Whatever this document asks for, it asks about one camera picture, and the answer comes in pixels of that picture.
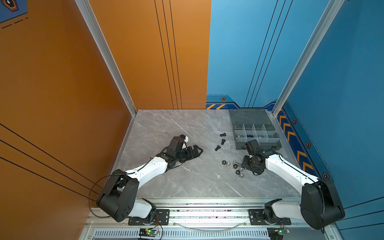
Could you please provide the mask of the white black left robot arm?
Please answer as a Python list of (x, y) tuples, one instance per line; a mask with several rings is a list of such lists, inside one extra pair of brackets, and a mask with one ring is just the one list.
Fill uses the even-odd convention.
[(140, 167), (129, 171), (117, 169), (106, 176), (108, 180), (96, 204), (118, 223), (126, 218), (140, 218), (152, 223), (156, 217), (156, 206), (144, 198), (138, 199), (138, 190), (153, 178), (176, 168), (177, 162), (182, 165), (200, 157), (203, 152), (197, 145), (182, 147), (176, 152), (166, 147)]

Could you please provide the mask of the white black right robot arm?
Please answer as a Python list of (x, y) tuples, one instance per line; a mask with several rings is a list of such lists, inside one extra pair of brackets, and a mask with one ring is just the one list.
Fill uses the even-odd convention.
[(280, 176), (301, 195), (297, 203), (275, 199), (265, 204), (264, 220), (273, 225), (283, 219), (305, 221), (311, 228), (321, 230), (342, 220), (346, 213), (334, 182), (319, 179), (286, 161), (280, 154), (265, 156), (250, 154), (243, 158), (242, 168), (259, 176), (268, 170)]

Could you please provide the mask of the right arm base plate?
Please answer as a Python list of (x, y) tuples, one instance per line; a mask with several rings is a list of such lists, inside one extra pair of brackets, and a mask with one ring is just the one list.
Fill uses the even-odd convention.
[(264, 215), (264, 210), (262, 209), (249, 209), (249, 221), (251, 226), (277, 226), (277, 225), (291, 225), (291, 219), (289, 218), (279, 218), (276, 220), (271, 220), (270, 222), (267, 220)]

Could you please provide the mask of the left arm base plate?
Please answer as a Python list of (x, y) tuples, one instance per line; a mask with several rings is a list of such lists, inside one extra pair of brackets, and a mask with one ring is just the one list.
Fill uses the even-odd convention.
[(156, 209), (152, 211), (146, 218), (129, 218), (129, 226), (155, 226), (160, 224), (162, 226), (167, 226), (170, 219), (170, 210), (169, 209)]

